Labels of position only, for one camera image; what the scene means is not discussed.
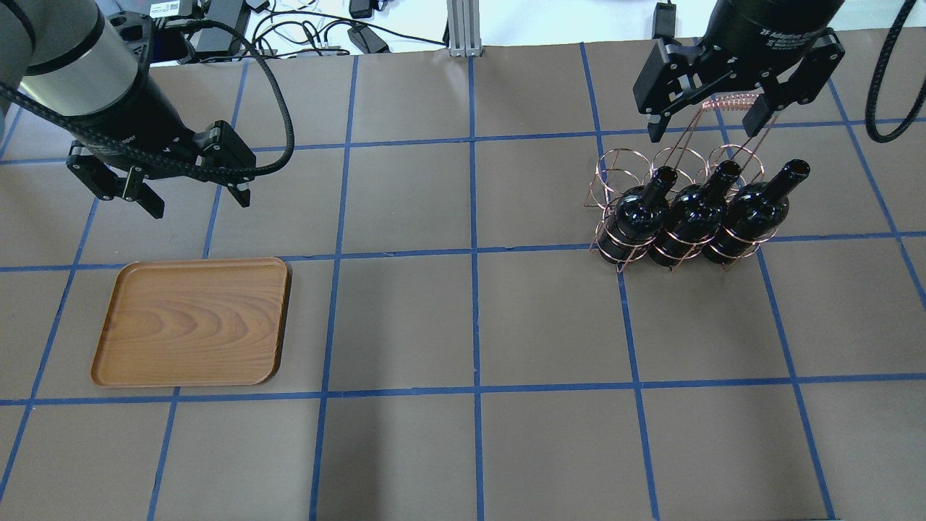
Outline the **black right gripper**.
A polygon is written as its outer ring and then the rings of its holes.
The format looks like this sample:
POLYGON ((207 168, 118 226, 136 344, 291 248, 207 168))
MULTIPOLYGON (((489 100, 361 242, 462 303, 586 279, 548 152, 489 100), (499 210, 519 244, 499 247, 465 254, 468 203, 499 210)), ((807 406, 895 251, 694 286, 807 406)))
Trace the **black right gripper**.
POLYGON ((813 102, 836 71, 846 49, 829 27, 806 46, 773 56, 763 46, 731 52, 718 43, 683 44, 656 38, 632 92, 636 109, 647 116, 650 142, 658 144, 674 114, 715 93, 760 89, 744 116, 754 138, 778 110, 813 102))

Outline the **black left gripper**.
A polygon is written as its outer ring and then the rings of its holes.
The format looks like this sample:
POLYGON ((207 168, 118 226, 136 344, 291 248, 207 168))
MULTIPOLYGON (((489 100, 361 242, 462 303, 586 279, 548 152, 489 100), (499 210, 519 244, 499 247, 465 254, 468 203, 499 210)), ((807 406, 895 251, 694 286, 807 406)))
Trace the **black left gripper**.
POLYGON ((185 176, 222 185, 240 207, 251 205, 257 157, 228 122, 196 133, 179 121, 139 132, 125 121, 68 121, 67 132, 75 138, 67 168, 99 199, 130 199, 160 220, 165 203, 146 180, 185 176))

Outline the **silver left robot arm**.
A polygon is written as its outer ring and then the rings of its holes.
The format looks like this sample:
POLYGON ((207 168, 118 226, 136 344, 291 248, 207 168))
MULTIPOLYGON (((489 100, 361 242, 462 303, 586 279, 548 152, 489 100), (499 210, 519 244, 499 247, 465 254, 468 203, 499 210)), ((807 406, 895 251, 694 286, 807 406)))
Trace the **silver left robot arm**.
POLYGON ((72 125, 67 168, 89 191, 136 203, 156 219, 164 201, 148 181, 181 171, 136 161, 91 132, 195 167, 257 165, 228 122, 202 132, 187 127, 151 76, 153 62, 189 50, 153 9, 105 14, 89 1, 2 3, 2 82, 72 125))

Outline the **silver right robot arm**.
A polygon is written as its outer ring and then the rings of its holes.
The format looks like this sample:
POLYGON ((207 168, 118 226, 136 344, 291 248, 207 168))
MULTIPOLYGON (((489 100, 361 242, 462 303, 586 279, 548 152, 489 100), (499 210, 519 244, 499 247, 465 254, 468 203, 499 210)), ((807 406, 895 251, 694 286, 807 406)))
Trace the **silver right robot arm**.
POLYGON ((792 103, 807 105, 846 55, 830 27, 840 1, 718 1, 694 46, 674 37, 658 14, 655 45, 637 80, 634 99, 659 142, 671 117, 716 93, 757 91, 743 119, 754 137, 792 103))

